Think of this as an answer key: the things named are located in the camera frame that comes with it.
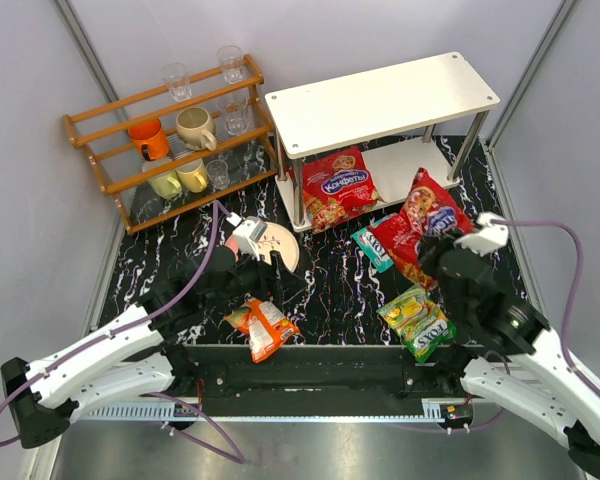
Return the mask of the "red candy bag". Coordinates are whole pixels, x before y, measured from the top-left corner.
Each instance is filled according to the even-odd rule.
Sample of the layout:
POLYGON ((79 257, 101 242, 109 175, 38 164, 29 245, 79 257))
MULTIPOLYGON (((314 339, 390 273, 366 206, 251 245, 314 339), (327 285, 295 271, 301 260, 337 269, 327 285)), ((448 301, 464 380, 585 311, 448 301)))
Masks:
POLYGON ((425 168, 416 172, 399 212, 369 226, 399 272, 426 291, 433 289, 436 281, 419 265, 420 243, 425 236, 441 237, 455 230, 471 233, 473 223, 425 168))
POLYGON ((314 234, 383 202, 361 150, 349 147, 303 166, 303 202, 314 234))

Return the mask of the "orange candy bag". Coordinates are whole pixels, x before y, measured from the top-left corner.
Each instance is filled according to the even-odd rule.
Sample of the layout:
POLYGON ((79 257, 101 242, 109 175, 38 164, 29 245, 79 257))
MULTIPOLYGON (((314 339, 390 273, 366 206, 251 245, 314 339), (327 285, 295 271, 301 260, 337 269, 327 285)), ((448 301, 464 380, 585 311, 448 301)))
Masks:
POLYGON ((271 301, 255 298, 224 317, 234 329, 249 337, 251 359, 258 364, 281 348, 300 330, 271 301))

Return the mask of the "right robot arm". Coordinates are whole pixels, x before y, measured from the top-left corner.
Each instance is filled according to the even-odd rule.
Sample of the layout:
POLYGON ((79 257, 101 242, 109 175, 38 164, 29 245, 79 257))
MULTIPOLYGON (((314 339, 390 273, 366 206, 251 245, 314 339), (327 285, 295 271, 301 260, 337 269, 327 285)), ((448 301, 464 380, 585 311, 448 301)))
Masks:
POLYGON ((448 319, 543 386, 500 376, 485 359, 456 347, 448 368, 462 388, 544 431, 581 470, 600 479, 600 379, 563 348, 538 310, 495 283, 491 266, 457 234, 425 237, 419 262, 436 280, 448 319))

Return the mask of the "teal Fox's candy bag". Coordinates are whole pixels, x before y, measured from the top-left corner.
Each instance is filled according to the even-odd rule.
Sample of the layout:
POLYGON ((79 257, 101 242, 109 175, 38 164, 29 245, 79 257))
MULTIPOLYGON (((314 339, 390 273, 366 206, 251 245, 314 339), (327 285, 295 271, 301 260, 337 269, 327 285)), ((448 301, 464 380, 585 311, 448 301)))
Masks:
POLYGON ((370 260, 371 265, 379 272, 384 273, 393 265, 393 260, 371 232, 371 227, 366 226, 351 235, 351 238, 370 260))

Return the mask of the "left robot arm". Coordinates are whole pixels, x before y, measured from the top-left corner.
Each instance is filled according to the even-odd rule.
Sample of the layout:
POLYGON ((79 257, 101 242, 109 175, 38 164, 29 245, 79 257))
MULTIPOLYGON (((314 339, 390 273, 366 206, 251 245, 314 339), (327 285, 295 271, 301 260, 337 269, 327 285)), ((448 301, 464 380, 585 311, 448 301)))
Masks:
POLYGON ((178 343, 181 333, 245 297, 282 307, 304 287, 277 251, 264 261, 236 259, 229 248, 215 248, 208 260, 181 268, 75 344, 44 359, 5 362, 0 371, 16 441, 36 448, 110 403, 187 393, 196 373, 178 343))

